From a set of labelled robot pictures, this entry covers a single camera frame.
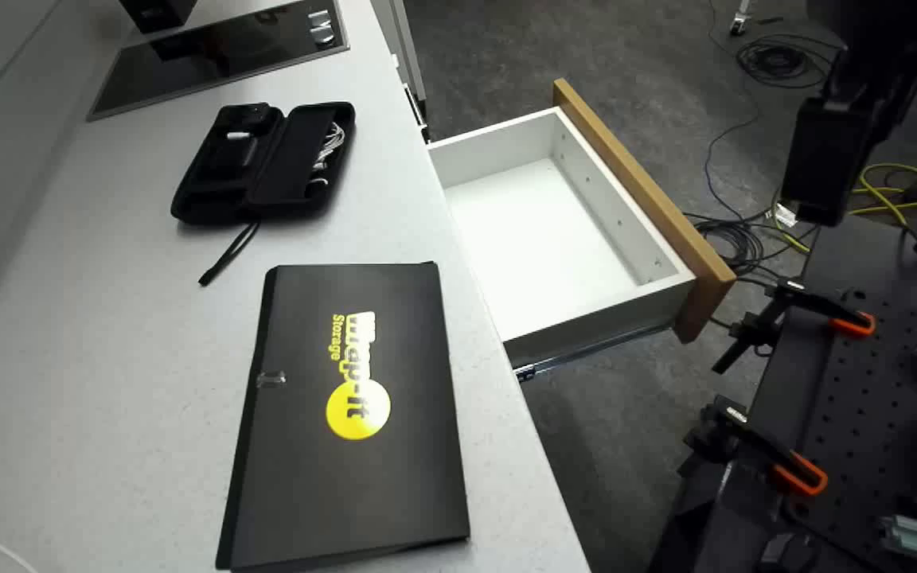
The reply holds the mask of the black induction hob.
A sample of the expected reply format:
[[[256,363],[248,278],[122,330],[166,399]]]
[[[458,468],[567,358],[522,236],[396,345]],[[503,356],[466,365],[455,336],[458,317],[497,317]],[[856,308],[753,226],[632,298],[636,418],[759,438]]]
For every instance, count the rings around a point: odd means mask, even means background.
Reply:
[[[337,0],[291,0],[136,40],[116,52],[90,117],[180,99],[344,49]]]

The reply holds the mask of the white drawer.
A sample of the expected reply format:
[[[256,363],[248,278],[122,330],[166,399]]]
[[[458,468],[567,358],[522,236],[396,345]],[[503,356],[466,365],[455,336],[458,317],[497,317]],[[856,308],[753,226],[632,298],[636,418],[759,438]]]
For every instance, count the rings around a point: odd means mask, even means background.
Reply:
[[[735,287],[568,80],[542,111],[428,142],[428,162],[515,376],[652,330],[690,345]]]

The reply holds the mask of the orange-handled black clamp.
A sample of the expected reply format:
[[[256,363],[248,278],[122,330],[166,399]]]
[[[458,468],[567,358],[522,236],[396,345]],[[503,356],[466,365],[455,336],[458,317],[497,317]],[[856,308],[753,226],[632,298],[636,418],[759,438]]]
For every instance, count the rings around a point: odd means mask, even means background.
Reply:
[[[878,322],[871,312],[849,308],[839,298],[805,290],[797,280],[769,287],[769,302],[759,312],[743,312],[728,323],[728,350],[713,363],[716,371],[728,371],[743,352],[769,356],[778,345],[789,312],[810,312],[825,322],[827,335],[864,340]]]
[[[741,449],[753,449],[765,459],[765,475],[801,501],[821,497],[832,483],[821,463],[765,434],[735,402],[723,395],[699,406],[683,441],[690,452],[710,460],[732,460]]]

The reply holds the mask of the black flat case, yellow logo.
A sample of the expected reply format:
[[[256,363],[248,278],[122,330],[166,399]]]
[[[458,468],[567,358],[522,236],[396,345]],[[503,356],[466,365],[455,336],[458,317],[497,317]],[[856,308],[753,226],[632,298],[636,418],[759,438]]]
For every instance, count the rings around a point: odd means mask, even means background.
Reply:
[[[266,271],[217,565],[323,565],[466,533],[438,266]]]

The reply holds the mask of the white plug adapter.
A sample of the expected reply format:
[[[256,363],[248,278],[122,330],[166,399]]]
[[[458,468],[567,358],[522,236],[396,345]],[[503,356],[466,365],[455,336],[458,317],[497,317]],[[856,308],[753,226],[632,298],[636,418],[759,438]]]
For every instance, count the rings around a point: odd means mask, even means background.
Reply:
[[[783,226],[783,230],[797,230],[797,213],[786,206],[786,202],[773,202],[769,206],[769,218],[776,223],[776,226]]]

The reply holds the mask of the open black zip pouch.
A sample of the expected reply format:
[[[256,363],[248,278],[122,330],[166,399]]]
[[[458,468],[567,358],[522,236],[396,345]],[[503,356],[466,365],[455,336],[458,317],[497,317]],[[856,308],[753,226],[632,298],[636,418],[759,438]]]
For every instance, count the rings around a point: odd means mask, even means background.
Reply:
[[[353,131],[351,102],[297,105],[288,113],[266,102],[223,105],[169,213],[188,226],[318,215],[341,186]]]

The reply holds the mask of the lower orange-handled black clamp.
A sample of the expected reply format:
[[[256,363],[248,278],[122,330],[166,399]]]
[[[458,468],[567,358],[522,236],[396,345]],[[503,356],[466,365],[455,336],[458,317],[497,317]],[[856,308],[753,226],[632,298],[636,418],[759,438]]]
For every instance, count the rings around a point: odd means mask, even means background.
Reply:
[[[753,449],[765,459],[765,475],[801,501],[821,497],[832,483],[821,463],[765,434],[735,402],[723,395],[699,406],[683,441],[690,452],[710,460],[732,460],[741,449]]]

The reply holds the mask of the black perforated robot table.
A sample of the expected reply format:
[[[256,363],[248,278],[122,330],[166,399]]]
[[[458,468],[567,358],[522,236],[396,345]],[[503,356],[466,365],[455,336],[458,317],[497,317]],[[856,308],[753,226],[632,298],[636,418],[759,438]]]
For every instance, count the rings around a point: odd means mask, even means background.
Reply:
[[[827,490],[786,494],[753,449],[690,452],[646,573],[917,573],[880,544],[884,516],[917,519],[917,233],[846,218],[815,240],[797,284],[878,329],[849,340],[789,312],[757,395],[735,405],[821,463]]]

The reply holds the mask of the upper orange-handled black clamp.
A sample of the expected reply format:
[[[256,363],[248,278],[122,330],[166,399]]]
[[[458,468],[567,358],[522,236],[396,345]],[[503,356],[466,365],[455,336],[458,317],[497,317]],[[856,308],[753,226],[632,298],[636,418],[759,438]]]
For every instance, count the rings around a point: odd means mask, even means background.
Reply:
[[[743,352],[769,356],[778,345],[789,312],[810,312],[825,322],[827,335],[864,340],[878,322],[871,312],[849,308],[839,298],[805,290],[797,280],[769,287],[769,302],[759,312],[743,312],[728,323],[728,350],[713,363],[716,371],[728,371]]]

